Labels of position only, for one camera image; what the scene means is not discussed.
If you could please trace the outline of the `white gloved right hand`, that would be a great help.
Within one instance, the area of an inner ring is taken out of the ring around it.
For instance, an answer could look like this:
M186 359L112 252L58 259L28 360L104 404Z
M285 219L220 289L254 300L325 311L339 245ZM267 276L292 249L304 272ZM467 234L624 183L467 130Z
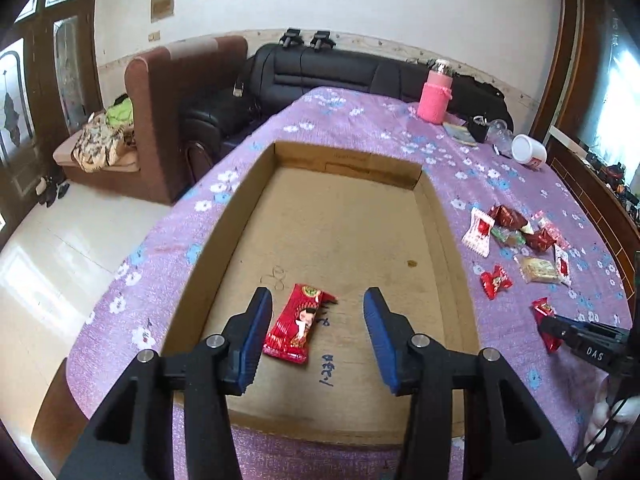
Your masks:
M586 462L603 469L617 453L639 416L639 396L620 394L620 380L606 376L597 390L587 425L584 445Z

